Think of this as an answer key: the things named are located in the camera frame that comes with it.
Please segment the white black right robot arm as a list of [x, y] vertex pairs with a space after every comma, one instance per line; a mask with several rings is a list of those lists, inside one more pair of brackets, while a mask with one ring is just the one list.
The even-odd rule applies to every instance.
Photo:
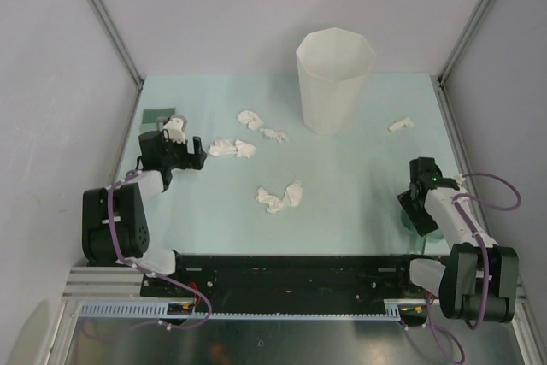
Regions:
[[441, 233], [450, 253], [443, 261], [418, 257], [394, 276], [401, 296], [429, 291], [445, 317], [471, 328], [512, 321], [519, 274], [516, 251], [499, 245], [472, 216], [474, 199], [462, 178], [443, 176], [434, 158], [411, 160], [409, 188], [397, 197], [403, 224], [423, 238]]

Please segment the green dustpan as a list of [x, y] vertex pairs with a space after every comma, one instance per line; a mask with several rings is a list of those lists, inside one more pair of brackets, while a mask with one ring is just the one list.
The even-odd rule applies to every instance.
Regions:
[[409, 235], [413, 238], [414, 245], [420, 254], [426, 254], [427, 250], [433, 245], [441, 244], [444, 241], [443, 234], [439, 229], [428, 234], [419, 234], [404, 210], [400, 212], [400, 220], [404, 228], [409, 232]]

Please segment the white plastic waste bin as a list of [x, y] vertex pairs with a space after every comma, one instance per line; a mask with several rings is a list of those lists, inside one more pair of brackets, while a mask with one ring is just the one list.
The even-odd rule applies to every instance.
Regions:
[[296, 50], [304, 124], [339, 133], [362, 94], [376, 54], [361, 34], [333, 27], [306, 35]]

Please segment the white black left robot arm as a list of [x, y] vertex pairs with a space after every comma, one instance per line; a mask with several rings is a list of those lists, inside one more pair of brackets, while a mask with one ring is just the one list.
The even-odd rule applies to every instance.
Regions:
[[154, 244], [144, 203], [163, 194], [174, 170], [201, 170], [207, 158], [202, 140], [176, 140], [168, 131], [138, 136], [136, 168], [110, 186], [87, 190], [82, 198], [82, 249], [88, 262], [119, 263], [159, 277], [159, 286], [177, 297], [187, 290], [188, 274], [176, 268], [176, 252]]

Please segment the green hand brush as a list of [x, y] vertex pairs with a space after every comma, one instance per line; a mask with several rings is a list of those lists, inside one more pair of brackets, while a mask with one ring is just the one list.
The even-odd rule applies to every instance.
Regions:
[[174, 114], [175, 108], [145, 109], [142, 113], [139, 132], [145, 133], [155, 131], [157, 129], [158, 119], [162, 120], [162, 123], [164, 123], [165, 119], [170, 118]]

